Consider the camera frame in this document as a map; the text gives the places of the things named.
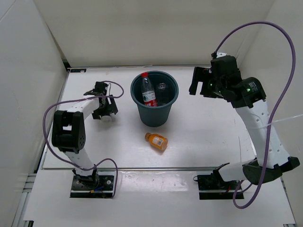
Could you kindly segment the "red label water bottle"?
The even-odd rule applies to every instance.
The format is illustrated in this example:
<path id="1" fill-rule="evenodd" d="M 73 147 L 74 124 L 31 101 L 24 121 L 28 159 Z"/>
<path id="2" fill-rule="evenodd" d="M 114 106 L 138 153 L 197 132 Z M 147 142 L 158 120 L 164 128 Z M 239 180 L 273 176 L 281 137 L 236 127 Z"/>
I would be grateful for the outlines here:
<path id="1" fill-rule="evenodd" d="M 143 96 L 143 102 L 146 106 L 156 107 L 157 100 L 153 85 L 148 77 L 148 72 L 144 72 L 141 74 L 142 77 L 142 85 L 141 91 Z"/>

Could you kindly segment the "clear unlabeled plastic bottle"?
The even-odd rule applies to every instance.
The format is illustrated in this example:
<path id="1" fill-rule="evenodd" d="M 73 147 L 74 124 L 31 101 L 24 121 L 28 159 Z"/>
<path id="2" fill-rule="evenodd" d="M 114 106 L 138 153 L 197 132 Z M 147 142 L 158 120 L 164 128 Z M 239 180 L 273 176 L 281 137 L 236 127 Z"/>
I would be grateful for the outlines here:
<path id="1" fill-rule="evenodd" d="M 166 83 L 159 83 L 156 86 L 155 92 L 158 106 L 165 105 L 169 102 L 169 87 Z"/>

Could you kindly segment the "orange juice bottle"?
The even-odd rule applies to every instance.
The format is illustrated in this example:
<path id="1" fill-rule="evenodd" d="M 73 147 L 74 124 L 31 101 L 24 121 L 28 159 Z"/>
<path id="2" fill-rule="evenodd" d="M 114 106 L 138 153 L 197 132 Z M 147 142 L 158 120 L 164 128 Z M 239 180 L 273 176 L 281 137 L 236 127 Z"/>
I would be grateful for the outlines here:
<path id="1" fill-rule="evenodd" d="M 164 151 L 168 145 L 167 138 L 155 133 L 154 134 L 146 133 L 145 140 L 149 142 L 149 144 L 152 145 L 153 147 L 162 151 Z"/>

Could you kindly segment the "black label small bottle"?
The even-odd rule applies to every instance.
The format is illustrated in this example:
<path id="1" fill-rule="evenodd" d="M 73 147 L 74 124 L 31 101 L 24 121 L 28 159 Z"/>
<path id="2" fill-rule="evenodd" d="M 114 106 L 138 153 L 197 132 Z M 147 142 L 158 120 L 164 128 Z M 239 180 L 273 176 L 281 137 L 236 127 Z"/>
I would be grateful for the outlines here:
<path id="1" fill-rule="evenodd" d="M 100 120 L 101 120 L 102 122 L 112 122 L 112 121 L 113 121 L 111 115 L 104 115 L 104 116 L 101 116 Z"/>

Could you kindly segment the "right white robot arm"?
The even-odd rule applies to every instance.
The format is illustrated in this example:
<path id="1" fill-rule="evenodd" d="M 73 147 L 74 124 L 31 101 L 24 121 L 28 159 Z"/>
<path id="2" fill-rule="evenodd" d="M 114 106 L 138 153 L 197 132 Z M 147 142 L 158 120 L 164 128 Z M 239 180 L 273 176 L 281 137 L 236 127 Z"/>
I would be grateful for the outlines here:
<path id="1" fill-rule="evenodd" d="M 222 164 L 202 181 L 207 188 L 225 188 L 230 182 L 248 180 L 258 185 L 262 170 L 262 183 L 271 182 L 300 165 L 283 147 L 274 127 L 267 135 L 270 114 L 266 94 L 261 82 L 254 77 L 242 79 L 235 57 L 226 55 L 211 60 L 211 68 L 195 67 L 190 95 L 195 95 L 198 83 L 202 83 L 200 94 L 208 98 L 221 98 L 231 103 L 244 122 L 256 158 L 236 164 Z"/>

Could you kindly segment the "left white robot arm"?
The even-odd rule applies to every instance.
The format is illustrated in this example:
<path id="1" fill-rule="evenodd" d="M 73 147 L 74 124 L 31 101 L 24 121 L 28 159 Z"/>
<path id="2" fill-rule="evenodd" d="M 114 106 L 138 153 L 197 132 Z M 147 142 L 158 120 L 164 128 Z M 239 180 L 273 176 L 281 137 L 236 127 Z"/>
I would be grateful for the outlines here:
<path id="1" fill-rule="evenodd" d="M 85 119 L 110 121 L 118 109 L 110 93 L 109 82 L 96 82 L 92 90 L 84 93 L 85 100 L 71 108 L 58 110 L 53 116 L 52 145 L 63 152 L 76 165 L 73 170 L 77 180 L 88 189 L 95 189 L 99 176 L 84 146 L 86 142 Z"/>

